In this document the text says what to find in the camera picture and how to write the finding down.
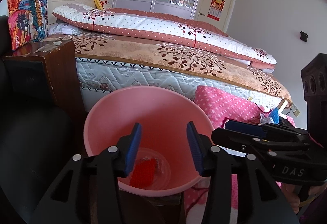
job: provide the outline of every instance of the red sponge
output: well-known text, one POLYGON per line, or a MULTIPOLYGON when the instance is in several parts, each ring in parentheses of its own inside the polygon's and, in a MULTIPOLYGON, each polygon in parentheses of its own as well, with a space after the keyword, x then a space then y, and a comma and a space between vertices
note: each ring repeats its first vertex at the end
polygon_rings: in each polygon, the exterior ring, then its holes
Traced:
POLYGON ((130 179, 130 186, 140 189, 150 186, 153 182, 156 165, 157 162, 154 158, 138 163, 130 179))

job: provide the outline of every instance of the pink bucket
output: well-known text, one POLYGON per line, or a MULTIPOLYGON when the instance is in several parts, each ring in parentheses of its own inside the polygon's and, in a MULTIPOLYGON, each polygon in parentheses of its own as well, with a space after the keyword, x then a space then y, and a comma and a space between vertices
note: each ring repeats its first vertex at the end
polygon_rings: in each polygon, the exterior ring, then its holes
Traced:
POLYGON ((214 129, 195 103, 176 92, 160 87, 127 87, 106 95, 94 105, 84 125, 84 144, 89 156, 98 155, 115 145, 121 136, 130 134, 135 123, 140 123, 142 139, 136 159, 145 156, 158 159, 161 174, 147 190, 129 186, 129 178, 119 178, 119 187, 141 196, 169 196, 200 180, 186 137, 189 121, 204 135, 210 136, 214 129))

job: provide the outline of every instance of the nightstand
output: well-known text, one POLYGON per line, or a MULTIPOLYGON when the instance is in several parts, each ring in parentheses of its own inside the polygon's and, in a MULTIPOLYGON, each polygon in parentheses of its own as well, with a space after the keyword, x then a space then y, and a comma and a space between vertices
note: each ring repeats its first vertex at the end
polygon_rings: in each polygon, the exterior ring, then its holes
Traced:
POLYGON ((65 110, 81 143, 86 112, 77 78, 74 42, 29 43, 2 58, 13 91, 65 110))

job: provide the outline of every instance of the calendar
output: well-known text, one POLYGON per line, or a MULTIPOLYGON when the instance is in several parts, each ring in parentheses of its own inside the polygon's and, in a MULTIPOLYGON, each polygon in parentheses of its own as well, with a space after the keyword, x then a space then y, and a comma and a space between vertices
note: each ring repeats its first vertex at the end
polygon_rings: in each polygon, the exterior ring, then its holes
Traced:
POLYGON ((208 17, 219 21, 220 16, 221 16, 221 12, 222 12, 223 7, 224 7, 224 3, 225 3, 224 0, 211 0, 211 5, 210 5, 209 12, 208 12, 208 17))

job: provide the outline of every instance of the door frame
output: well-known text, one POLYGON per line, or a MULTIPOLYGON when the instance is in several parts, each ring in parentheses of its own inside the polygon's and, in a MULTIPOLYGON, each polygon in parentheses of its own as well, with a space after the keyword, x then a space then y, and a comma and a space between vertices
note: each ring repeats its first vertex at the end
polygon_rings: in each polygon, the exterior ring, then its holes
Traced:
MULTIPOLYGON (((222 29, 222 31, 224 33, 226 33, 227 31, 227 28, 228 28, 228 25, 229 25, 229 22, 231 20, 231 17, 232 17, 232 13, 233 13, 233 10, 234 10, 234 6, 235 6, 235 1, 236 0, 231 0, 231 3, 229 5, 229 8, 228 8, 228 12, 227 12, 227 17, 226 17, 226 21, 224 23, 224 27, 222 29)), ((194 14, 194 17, 193 19, 194 20, 197 20, 198 16, 199 16, 199 13, 200 13, 200 8, 202 6, 202 3, 203 3, 203 0, 200 0, 199 3, 197 4, 197 9, 195 11, 195 14, 194 14)))

